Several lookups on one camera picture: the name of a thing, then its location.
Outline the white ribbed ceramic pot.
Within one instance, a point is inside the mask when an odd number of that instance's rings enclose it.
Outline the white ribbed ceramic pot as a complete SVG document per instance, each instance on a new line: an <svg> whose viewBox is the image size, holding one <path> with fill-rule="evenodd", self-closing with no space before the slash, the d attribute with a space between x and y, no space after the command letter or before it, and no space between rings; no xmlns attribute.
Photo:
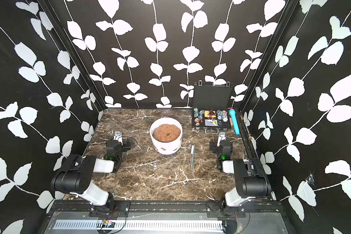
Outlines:
<svg viewBox="0 0 351 234"><path fill-rule="evenodd" d="M180 136L176 140L172 142L167 142L167 143L159 142L155 140L153 137L153 132L157 127L159 127L162 124L176 125L181 130ZM183 129L180 122L173 118L160 118L155 122L153 122L150 127L150 137L151 137L153 146L159 153L163 155L171 155L180 149L181 143L182 143L182 135L183 135Z"/></svg>

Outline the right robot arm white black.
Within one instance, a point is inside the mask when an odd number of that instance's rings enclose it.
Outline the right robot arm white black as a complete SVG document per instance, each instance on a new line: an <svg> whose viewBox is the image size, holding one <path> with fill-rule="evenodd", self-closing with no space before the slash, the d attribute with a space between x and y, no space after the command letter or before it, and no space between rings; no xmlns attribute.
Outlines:
<svg viewBox="0 0 351 234"><path fill-rule="evenodd" d="M216 168L234 175L235 187L221 199L223 207L239 207L270 195L272 186L258 158L232 159L233 145L227 140L211 141L209 149L217 154Z"/></svg>

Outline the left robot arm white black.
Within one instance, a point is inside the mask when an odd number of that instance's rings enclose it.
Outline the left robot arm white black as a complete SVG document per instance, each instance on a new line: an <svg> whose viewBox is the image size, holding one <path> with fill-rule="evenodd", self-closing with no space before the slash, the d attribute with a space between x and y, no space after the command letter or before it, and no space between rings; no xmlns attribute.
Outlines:
<svg viewBox="0 0 351 234"><path fill-rule="evenodd" d="M99 188L93 181L94 173L116 173L121 166L123 154L131 150L129 140L110 140L106 143L106 155L71 155L57 170L51 180L51 188L64 194L80 197L96 207L115 209L113 195Z"/></svg>

